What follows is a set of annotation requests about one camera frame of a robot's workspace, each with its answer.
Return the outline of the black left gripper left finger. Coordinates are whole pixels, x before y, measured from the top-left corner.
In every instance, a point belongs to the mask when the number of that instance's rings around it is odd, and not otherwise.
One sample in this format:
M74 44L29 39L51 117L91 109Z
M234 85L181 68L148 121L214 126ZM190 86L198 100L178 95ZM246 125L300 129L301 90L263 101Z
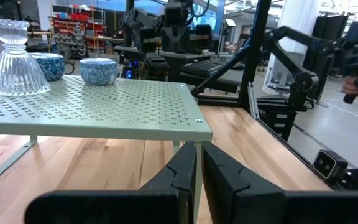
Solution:
M138 190L55 190L33 199L25 224L193 224L197 151L182 145Z

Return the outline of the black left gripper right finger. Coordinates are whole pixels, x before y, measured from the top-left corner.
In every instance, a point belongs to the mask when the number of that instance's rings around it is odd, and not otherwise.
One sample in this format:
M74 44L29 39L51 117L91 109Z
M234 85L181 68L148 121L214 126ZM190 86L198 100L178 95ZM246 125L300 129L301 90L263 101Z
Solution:
M201 147L213 224L358 224L358 191L285 190L213 143Z

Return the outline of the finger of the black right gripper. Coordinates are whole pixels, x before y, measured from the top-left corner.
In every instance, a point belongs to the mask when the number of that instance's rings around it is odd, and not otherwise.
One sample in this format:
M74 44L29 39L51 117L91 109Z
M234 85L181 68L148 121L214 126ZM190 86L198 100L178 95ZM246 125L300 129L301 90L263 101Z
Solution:
M190 33L188 29L179 29L177 33L176 53L186 53L190 46Z
M165 52L175 51L176 33L173 29L162 29L162 48Z

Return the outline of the clear ribbed glass candle holder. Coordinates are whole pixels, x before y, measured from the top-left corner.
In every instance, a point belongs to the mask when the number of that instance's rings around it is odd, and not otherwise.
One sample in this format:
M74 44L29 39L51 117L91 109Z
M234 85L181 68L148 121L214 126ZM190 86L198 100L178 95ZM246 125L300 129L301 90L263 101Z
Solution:
M40 65L28 51L29 23L0 19L0 96L27 96L48 92L50 85Z

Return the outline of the black keyboard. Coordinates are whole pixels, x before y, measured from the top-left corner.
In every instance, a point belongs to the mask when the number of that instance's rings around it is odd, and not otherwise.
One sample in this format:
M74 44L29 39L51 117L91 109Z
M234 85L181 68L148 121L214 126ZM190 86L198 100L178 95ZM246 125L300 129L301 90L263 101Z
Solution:
M226 62L202 60L194 63L188 63L181 66L180 75L196 76L208 78L221 67L225 66Z

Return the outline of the red parts bin shelf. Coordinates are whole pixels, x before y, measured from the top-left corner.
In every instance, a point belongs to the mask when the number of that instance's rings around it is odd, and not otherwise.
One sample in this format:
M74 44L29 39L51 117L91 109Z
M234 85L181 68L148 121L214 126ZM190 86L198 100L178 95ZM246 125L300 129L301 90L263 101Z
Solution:
M97 39L106 33L104 10L87 5L53 5L49 21L58 53L67 59L86 58L90 51L104 52L104 42Z

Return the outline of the green perforated metal shelf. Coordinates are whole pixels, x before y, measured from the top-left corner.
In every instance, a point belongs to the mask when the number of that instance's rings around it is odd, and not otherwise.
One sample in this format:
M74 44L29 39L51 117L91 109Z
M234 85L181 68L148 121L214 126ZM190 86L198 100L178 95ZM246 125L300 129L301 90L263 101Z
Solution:
M65 75L40 95L0 96L0 224L23 224L52 190L138 189L180 144L211 138L182 83Z

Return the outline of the silver aluminium extrusion bar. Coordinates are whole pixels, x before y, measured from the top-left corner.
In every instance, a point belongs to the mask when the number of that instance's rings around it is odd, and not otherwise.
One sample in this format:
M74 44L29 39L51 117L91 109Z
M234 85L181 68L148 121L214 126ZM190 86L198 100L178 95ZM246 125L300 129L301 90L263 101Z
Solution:
M250 114L254 119L260 119L257 99L254 95L253 82L248 82L247 92L249 98Z

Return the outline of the black table frame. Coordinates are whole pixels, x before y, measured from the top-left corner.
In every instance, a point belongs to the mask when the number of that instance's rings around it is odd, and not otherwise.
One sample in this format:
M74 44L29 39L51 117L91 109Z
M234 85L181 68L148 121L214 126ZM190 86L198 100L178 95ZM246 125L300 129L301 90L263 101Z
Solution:
M284 189L342 190L343 182L328 182L318 177L311 164L262 120L250 114L248 82L253 82L260 48L264 37L268 11L272 0L259 0L253 29L244 49L226 66L192 89L198 98L207 122L213 127L212 142L240 163ZM246 67L239 97L229 99L203 96L202 89L216 81L238 60L244 59Z

